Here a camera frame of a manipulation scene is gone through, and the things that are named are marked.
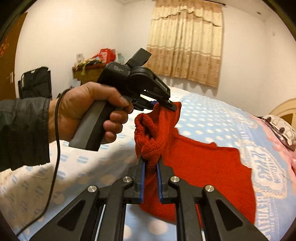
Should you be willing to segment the person's left hand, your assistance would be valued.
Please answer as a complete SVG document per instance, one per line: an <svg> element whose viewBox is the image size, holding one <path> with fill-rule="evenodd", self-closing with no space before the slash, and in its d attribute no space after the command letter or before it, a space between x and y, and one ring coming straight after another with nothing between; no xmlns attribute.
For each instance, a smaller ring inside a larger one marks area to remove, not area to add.
<svg viewBox="0 0 296 241"><path fill-rule="evenodd" d="M112 143L116 135L121 133L128 115L133 112L132 103L128 102L116 88L88 82L69 90L59 105L58 133L59 139L69 142L75 135L86 111L94 101L106 100L112 105L122 108L113 111L104 124L105 135L102 143Z"/></svg>

